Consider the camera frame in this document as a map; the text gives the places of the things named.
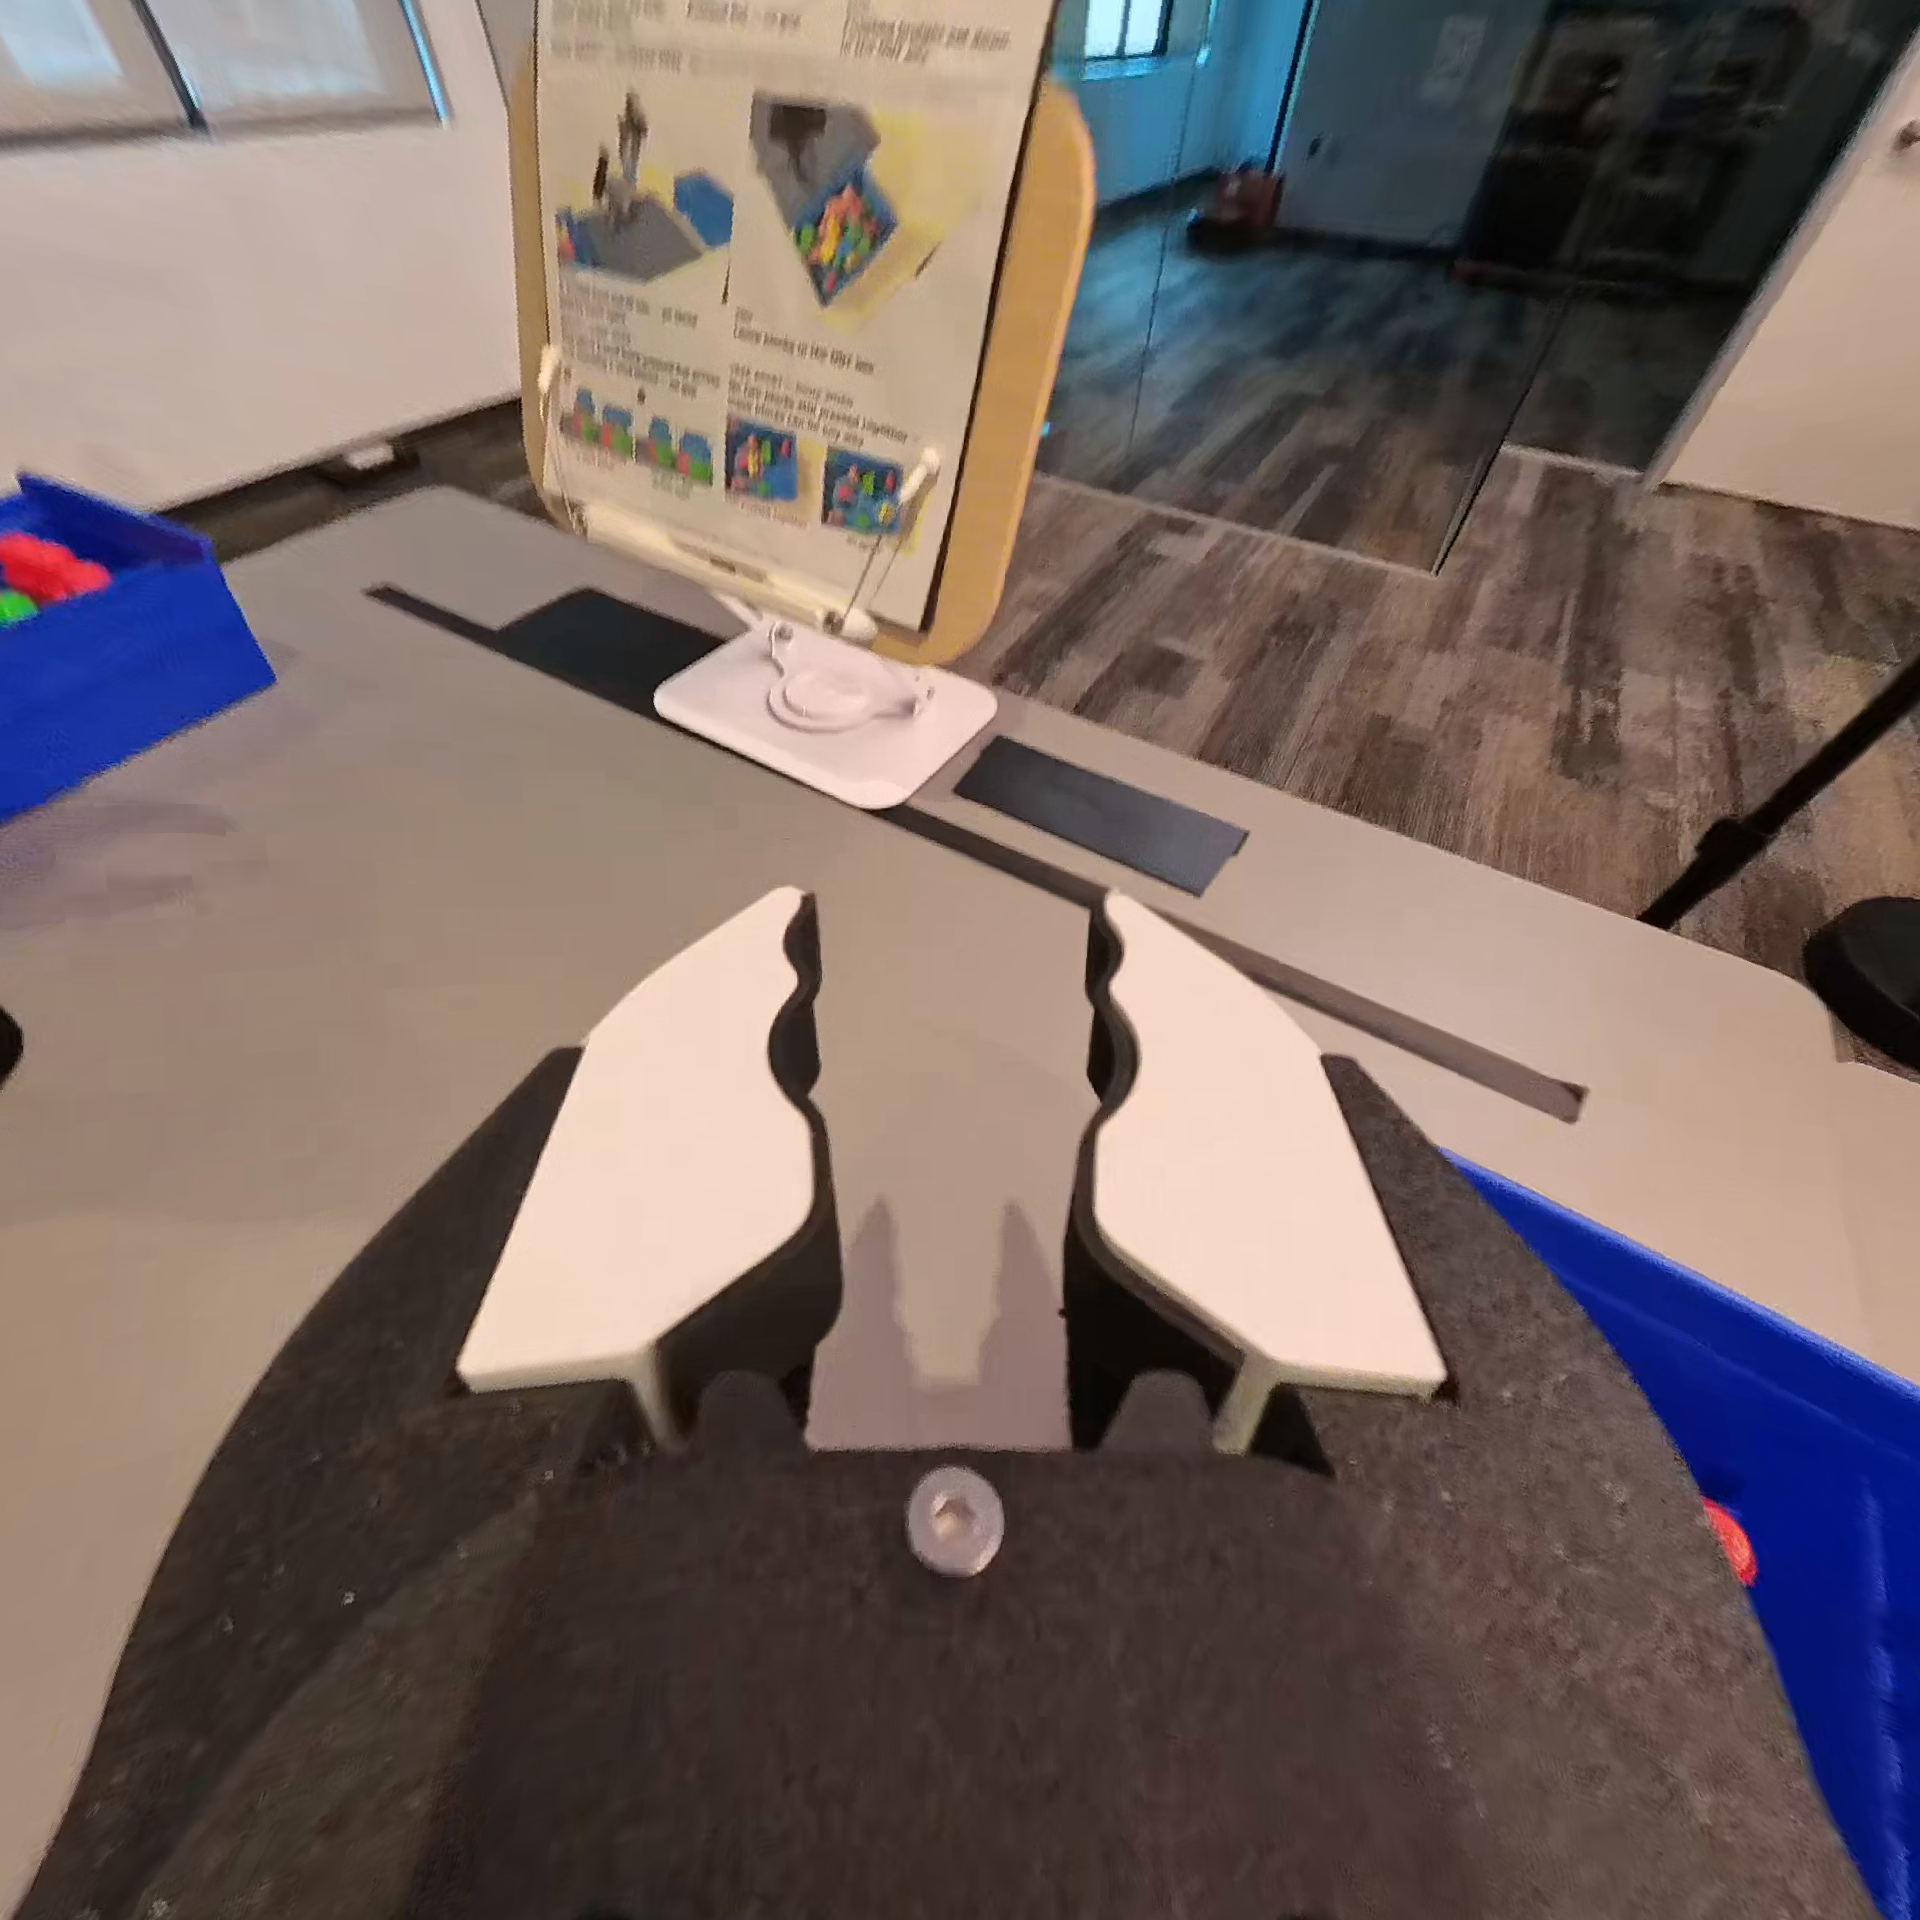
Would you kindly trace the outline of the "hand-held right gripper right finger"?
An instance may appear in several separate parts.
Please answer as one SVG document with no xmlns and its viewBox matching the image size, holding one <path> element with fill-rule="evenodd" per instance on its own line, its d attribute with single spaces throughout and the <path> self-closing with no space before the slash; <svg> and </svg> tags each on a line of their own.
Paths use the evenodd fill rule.
<svg viewBox="0 0 1920 1920">
<path fill-rule="evenodd" d="M 1144 903 L 1087 912 L 1087 1083 L 1063 1247 L 1067 1422 L 1197 1391 L 1226 1456 L 1321 1456 L 1303 1395 L 1438 1401 L 1450 1376 L 1327 1076 L 1250 979 Z"/>
</svg>

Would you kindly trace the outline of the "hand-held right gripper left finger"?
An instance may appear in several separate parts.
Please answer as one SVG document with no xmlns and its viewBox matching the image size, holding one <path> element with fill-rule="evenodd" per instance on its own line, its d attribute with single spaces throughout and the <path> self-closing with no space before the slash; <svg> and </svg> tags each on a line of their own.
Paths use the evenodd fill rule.
<svg viewBox="0 0 1920 1920">
<path fill-rule="evenodd" d="M 819 988 L 816 899 L 782 884 L 595 1022 L 454 1360 L 464 1391 L 619 1383 L 677 1449 L 706 1387 L 752 1374 L 806 1426 L 842 1303 Z"/>
</svg>

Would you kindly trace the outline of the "blue plastic bin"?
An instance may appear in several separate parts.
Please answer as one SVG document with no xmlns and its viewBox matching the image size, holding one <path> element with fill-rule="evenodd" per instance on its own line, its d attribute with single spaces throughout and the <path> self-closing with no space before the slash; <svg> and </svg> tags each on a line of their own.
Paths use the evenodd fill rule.
<svg viewBox="0 0 1920 1920">
<path fill-rule="evenodd" d="M 1739 1524 L 1832 1823 L 1883 1915 L 1917 1914 L 1917 1391 L 1466 1159 Z"/>
<path fill-rule="evenodd" d="M 2 818 L 14 820 L 273 686 L 211 542 L 23 472 L 2 532 L 111 572 L 103 593 L 2 632 Z"/>
</svg>

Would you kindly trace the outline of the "black rectangular desk patch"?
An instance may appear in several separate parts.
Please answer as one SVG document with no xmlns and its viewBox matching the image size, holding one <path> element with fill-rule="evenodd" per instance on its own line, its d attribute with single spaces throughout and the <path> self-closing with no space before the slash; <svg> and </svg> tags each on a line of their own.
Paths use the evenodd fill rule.
<svg viewBox="0 0 1920 1920">
<path fill-rule="evenodd" d="M 1201 896 L 1247 840 L 1237 824 L 1007 736 L 987 740 L 952 795 L 1186 896 Z"/>
<path fill-rule="evenodd" d="M 600 705 L 657 721 L 663 684 L 720 639 L 599 591 L 576 591 L 491 632 L 486 648 Z"/>
</svg>

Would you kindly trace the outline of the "wooden document stand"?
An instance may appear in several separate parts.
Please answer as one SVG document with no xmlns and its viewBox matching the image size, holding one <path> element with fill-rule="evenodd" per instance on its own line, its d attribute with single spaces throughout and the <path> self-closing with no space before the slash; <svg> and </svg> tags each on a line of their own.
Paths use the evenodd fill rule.
<svg viewBox="0 0 1920 1920">
<path fill-rule="evenodd" d="M 1046 71 L 1015 185 L 975 415 L 952 498 L 937 607 L 898 628 L 744 568 L 699 559 L 661 528 L 606 508 L 576 512 L 558 481 L 560 359 L 547 342 L 531 52 L 512 86 L 512 223 L 520 441 L 541 505 L 562 531 L 702 587 L 743 634 L 663 684 L 657 719 L 854 809 L 911 801 L 981 740 L 994 698 L 951 664 L 992 624 L 1058 375 L 1095 208 L 1086 122 Z"/>
</svg>

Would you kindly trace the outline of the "black tripod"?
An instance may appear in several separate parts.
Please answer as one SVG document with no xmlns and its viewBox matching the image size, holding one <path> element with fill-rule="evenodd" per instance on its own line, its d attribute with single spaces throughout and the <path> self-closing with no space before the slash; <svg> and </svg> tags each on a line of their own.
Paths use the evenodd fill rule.
<svg viewBox="0 0 1920 1920">
<path fill-rule="evenodd" d="M 1911 719 L 1915 706 L 1917 659 L 1911 659 L 1761 802 L 1714 820 L 1698 840 L 1690 863 L 1638 912 L 1638 923 L 1658 930 L 1677 928 L 1686 914 L 1767 854 L 1794 817 Z"/>
</svg>

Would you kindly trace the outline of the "black round-base stand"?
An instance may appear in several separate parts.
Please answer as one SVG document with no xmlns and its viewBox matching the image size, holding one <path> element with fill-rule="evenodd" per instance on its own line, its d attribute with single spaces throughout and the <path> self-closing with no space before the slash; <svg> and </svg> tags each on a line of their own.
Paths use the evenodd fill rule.
<svg viewBox="0 0 1920 1920">
<path fill-rule="evenodd" d="M 1917 899 L 1846 906 L 1807 935 L 1802 975 L 1853 1040 L 1917 1073 Z"/>
</svg>

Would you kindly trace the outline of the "printed instruction sheet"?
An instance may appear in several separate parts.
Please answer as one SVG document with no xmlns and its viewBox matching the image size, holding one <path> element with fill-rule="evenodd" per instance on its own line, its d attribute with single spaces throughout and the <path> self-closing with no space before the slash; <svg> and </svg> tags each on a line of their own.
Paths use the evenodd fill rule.
<svg viewBox="0 0 1920 1920">
<path fill-rule="evenodd" d="M 926 628 L 1050 16 L 537 8 L 571 510 Z"/>
</svg>

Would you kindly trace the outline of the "red two-stud block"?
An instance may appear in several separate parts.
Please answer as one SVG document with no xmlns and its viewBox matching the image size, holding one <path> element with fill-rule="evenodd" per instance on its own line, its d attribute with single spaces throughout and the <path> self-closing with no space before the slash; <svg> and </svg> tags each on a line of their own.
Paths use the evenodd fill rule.
<svg viewBox="0 0 1920 1920">
<path fill-rule="evenodd" d="M 39 610 L 103 593 L 111 572 L 83 561 L 61 542 L 24 532 L 2 532 L 2 587 L 26 593 Z"/>
</svg>

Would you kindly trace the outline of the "white door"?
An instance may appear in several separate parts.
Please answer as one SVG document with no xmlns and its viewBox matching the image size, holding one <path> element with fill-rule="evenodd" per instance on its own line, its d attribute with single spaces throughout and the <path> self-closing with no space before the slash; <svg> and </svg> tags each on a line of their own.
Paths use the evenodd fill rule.
<svg viewBox="0 0 1920 1920">
<path fill-rule="evenodd" d="M 1915 531 L 1917 48 L 1911 47 L 1646 468 Z"/>
</svg>

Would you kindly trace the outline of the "small red object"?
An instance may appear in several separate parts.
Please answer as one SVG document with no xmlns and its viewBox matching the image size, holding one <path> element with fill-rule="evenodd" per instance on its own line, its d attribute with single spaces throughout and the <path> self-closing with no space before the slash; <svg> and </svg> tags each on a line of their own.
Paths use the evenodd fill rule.
<svg viewBox="0 0 1920 1920">
<path fill-rule="evenodd" d="M 1186 247 L 1201 256 L 1264 250 L 1280 226 L 1283 185 L 1287 177 L 1271 164 L 1247 160 L 1222 169 L 1186 223 Z"/>
</svg>

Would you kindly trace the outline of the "large window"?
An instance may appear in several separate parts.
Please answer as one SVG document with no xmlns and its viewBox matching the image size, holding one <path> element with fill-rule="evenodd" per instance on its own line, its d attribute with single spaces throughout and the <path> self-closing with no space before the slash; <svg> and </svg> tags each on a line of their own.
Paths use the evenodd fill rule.
<svg viewBox="0 0 1920 1920">
<path fill-rule="evenodd" d="M 8 147 L 441 122 L 410 3 L 3 3 Z"/>
</svg>

